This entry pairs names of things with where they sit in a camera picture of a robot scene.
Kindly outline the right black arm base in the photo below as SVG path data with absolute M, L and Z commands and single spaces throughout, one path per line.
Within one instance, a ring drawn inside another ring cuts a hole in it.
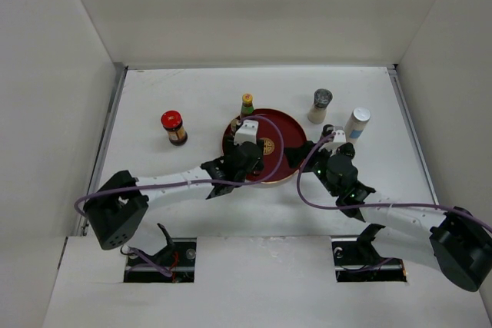
M 377 233 L 383 228 L 370 224 L 358 236 L 331 238 L 337 282 L 407 282 L 403 261 L 381 257 L 372 244 Z

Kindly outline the small yellow label bottle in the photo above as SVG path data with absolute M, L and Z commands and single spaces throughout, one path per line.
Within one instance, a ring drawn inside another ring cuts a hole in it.
M 237 130 L 241 127 L 241 122 L 239 119 L 234 118 L 230 123 L 231 136 L 235 138 Z

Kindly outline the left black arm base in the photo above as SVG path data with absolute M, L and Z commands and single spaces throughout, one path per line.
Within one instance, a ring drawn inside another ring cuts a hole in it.
M 193 283 L 197 239 L 173 238 L 164 225 L 158 224 L 165 237 L 163 247 L 149 255 L 132 247 L 121 247 L 120 254 L 126 256 L 124 283 Z

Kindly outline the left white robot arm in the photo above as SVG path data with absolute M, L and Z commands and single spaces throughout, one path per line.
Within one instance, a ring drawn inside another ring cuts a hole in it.
M 82 207 L 103 250 L 133 243 L 144 216 L 159 207 L 210 200 L 246 185 L 247 176 L 264 168 L 262 140 L 235 145 L 227 154 L 191 170 L 161 177 L 135 177 L 128 170 L 113 174 L 88 195 Z

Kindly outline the green label sauce bottle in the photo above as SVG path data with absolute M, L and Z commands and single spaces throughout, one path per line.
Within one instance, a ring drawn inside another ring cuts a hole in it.
M 250 116 L 253 113 L 254 113 L 253 95 L 243 94 L 241 98 L 240 119 Z

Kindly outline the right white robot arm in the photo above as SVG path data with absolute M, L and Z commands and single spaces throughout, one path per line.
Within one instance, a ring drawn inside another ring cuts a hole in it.
M 287 147 L 288 165 L 315 175 L 335 199 L 333 209 L 367 226 L 356 251 L 365 263 L 397 258 L 439 270 L 469 292 L 479 290 L 491 272 L 491 228 L 460 207 L 397 204 L 358 179 L 354 145 L 335 151 L 323 142 Z

